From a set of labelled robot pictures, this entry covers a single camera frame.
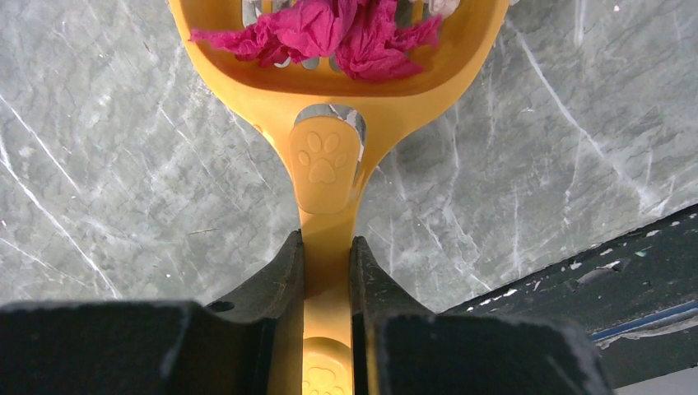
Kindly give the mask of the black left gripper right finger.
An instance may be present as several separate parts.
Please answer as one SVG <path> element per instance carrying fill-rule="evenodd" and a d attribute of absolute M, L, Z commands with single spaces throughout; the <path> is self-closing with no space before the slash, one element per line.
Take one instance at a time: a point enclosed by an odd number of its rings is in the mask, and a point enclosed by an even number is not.
<path fill-rule="evenodd" d="M 573 323 L 433 313 L 360 236 L 349 281 L 357 394 L 612 393 L 596 346 Z"/>

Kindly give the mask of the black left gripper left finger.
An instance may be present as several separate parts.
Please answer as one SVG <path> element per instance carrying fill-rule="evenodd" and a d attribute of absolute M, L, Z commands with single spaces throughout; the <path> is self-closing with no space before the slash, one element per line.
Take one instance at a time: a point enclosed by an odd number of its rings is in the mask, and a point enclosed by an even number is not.
<path fill-rule="evenodd" d="M 1 308 L 4 394 L 298 394 L 303 244 L 208 305 L 36 301 Z"/>

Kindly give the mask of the yellow slotted plastic scoop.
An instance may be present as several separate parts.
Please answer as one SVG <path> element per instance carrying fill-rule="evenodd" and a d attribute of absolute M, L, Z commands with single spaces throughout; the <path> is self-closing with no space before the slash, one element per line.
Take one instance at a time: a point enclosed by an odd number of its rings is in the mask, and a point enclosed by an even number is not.
<path fill-rule="evenodd" d="M 243 30 L 241 1 L 173 1 L 188 55 L 215 96 L 271 144 L 293 185 L 305 254 L 305 394 L 353 394 L 350 247 L 362 194 L 380 161 L 453 106 L 486 60 L 506 1 L 459 1 L 444 16 L 432 1 L 407 3 L 408 27 L 442 16 L 439 43 L 407 56 L 412 77 L 354 80 L 333 57 L 271 67 L 193 42 L 192 30 Z"/>

